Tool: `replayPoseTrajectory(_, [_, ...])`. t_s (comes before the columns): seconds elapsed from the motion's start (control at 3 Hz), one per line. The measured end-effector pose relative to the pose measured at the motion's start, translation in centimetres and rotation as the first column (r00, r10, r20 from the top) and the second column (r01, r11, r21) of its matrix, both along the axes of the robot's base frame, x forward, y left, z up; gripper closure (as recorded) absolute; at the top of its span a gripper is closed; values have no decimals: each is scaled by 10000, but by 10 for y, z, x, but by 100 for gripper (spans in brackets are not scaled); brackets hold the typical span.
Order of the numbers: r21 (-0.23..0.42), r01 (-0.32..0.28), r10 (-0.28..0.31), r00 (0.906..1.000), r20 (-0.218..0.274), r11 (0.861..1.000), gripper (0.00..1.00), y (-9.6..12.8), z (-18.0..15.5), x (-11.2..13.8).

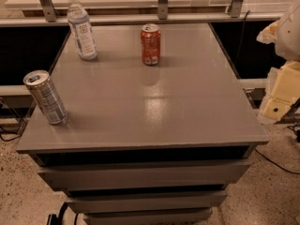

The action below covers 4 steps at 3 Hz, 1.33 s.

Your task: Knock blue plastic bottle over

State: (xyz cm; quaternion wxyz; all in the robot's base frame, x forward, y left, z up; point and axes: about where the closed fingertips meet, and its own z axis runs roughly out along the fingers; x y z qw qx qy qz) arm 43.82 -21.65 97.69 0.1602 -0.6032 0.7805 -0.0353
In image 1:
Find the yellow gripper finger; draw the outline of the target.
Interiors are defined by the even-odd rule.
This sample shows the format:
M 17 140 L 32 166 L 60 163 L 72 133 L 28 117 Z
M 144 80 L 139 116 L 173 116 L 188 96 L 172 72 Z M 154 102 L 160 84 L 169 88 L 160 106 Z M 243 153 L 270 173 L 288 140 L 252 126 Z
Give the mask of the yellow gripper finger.
M 287 61 L 268 73 L 260 106 L 261 122 L 278 122 L 300 99 L 300 63 Z
M 256 40 L 264 44 L 274 43 L 277 39 L 277 29 L 278 21 L 270 23 L 259 33 Z

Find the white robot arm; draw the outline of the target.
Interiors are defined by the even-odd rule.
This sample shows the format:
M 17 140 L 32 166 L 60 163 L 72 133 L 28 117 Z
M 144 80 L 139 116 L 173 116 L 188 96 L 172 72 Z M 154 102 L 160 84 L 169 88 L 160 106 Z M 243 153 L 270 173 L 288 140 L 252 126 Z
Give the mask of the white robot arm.
M 265 96 L 258 113 L 262 124 L 275 124 L 292 110 L 300 99 L 300 0 L 296 0 L 279 20 L 257 36 L 264 44 L 275 44 L 276 55 L 286 60 L 268 73 Z

